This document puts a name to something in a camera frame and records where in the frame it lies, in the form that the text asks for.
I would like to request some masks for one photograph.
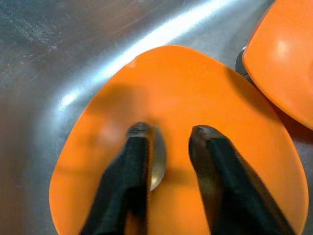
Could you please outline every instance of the orange plastic plate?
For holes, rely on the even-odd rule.
[[[150,50],[122,68],[74,126],[55,166],[50,208],[60,235],[77,235],[101,175],[137,121],[158,125],[168,166],[149,203],[149,234],[209,233],[188,156],[191,128],[208,124],[228,136],[264,181],[297,233],[308,189],[299,156],[266,99],[220,62],[179,46]]]
[[[313,130],[313,1],[277,0],[243,54],[258,88]]]

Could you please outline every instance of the sink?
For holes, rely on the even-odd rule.
[[[271,4],[0,0],[0,234],[56,234],[48,199],[52,171],[84,108],[123,65],[146,50],[176,44],[234,69]],[[313,133],[277,111],[311,195]],[[312,201],[303,234],[313,234]]]

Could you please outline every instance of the orange bowl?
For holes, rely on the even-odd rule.
[[[313,1],[277,0],[243,54],[258,88],[313,130]]]
[[[261,93],[220,62],[179,46],[150,50],[122,68],[75,124],[49,190],[60,235],[77,235],[102,173],[128,127],[158,125],[168,165],[149,203],[149,234],[209,234],[198,181],[188,155],[191,128],[216,127],[258,173],[297,233],[308,211],[302,164],[283,124]]]

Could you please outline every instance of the stainless steel sink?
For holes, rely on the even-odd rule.
[[[179,44],[234,68],[271,3],[0,0],[0,234],[56,234],[52,171],[83,109],[124,64],[145,50]],[[313,134],[288,123],[296,127],[291,134],[312,195],[313,146],[301,135]],[[304,234],[313,234],[312,201]]]

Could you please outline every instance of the metal sink basin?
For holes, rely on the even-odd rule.
[[[0,234],[56,234],[52,171],[86,105],[124,64],[148,49],[179,44],[234,69],[271,3],[0,0]],[[312,195],[313,134],[281,115]],[[313,234],[312,201],[304,234]]]

